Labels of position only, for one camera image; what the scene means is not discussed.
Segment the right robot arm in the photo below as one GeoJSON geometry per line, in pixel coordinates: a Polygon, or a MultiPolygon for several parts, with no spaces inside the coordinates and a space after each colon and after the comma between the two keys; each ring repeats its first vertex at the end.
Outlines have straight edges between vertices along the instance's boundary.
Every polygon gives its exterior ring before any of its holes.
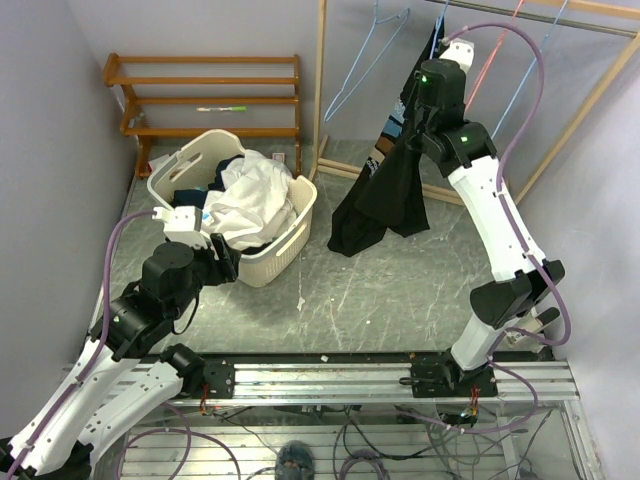
{"type": "Polygon", "coordinates": [[[427,373],[402,383],[414,391],[463,395],[476,383],[500,336],[515,326],[564,277],[530,237],[499,172],[486,130],[464,117],[466,75],[453,60],[429,59],[416,73],[413,145],[433,161],[458,193],[488,255],[492,281],[470,293],[471,317],[453,346],[427,373]]]}

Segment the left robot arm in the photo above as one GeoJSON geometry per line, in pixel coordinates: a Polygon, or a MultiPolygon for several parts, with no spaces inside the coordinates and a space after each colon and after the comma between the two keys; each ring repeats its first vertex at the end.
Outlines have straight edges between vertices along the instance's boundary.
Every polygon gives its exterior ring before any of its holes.
{"type": "Polygon", "coordinates": [[[238,277],[240,254],[213,234],[205,247],[167,241],[143,264],[142,277],[114,300],[54,396],[18,434],[1,442],[9,479],[87,479],[126,430],[163,402],[192,397],[205,384],[205,362],[189,347],[166,349],[143,378],[116,398],[122,376],[199,302],[206,286],[238,277]]]}

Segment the pink wire hanger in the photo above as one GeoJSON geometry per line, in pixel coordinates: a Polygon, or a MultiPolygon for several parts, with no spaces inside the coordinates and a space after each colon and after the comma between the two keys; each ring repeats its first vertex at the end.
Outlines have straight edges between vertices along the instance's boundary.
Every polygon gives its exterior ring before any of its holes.
{"type": "MultiPolygon", "coordinates": [[[[519,0],[517,2],[517,4],[515,5],[515,7],[513,8],[513,12],[510,14],[510,23],[513,23],[515,18],[517,17],[517,15],[519,14],[519,12],[521,11],[523,5],[526,3],[526,0],[519,0]]],[[[502,44],[504,43],[504,40],[506,39],[506,36],[508,34],[508,30],[507,29],[503,29],[501,31],[501,33],[499,34],[496,43],[492,49],[492,51],[490,52],[489,56],[487,57],[485,63],[483,64],[478,77],[476,78],[473,88],[471,90],[470,95],[467,98],[467,103],[466,103],[466,108],[470,109],[477,97],[477,94],[482,86],[482,84],[485,81],[485,78],[502,46],[502,44]]]]}

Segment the white t shirt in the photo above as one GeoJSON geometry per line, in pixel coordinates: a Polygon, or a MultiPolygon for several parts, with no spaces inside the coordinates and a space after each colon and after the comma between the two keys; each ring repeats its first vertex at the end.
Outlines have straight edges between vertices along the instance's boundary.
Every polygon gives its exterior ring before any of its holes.
{"type": "Polygon", "coordinates": [[[283,163],[247,149],[217,178],[224,189],[208,192],[202,227],[209,234],[221,234],[230,247],[261,248],[295,222],[297,214],[288,198],[293,177],[283,163]]]}

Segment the black t shirt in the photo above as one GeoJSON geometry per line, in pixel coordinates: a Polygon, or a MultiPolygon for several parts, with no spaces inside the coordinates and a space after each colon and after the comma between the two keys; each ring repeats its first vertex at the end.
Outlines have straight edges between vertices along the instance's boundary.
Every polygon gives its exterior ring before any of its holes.
{"type": "Polygon", "coordinates": [[[332,214],[327,242],[332,252],[352,257],[380,242],[387,231],[406,238],[430,228],[420,157],[407,142],[418,89],[415,71],[437,54],[435,32],[434,26],[355,183],[332,214]]]}

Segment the blue hanger holding black shirt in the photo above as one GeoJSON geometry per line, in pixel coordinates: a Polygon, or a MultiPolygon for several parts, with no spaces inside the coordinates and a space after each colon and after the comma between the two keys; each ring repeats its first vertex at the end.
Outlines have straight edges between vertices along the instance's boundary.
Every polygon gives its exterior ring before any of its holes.
{"type": "Polygon", "coordinates": [[[435,32],[435,44],[438,44],[441,39],[445,36],[445,18],[447,14],[447,10],[449,7],[450,1],[445,0],[440,11],[440,14],[436,20],[436,32],[435,32]]]}

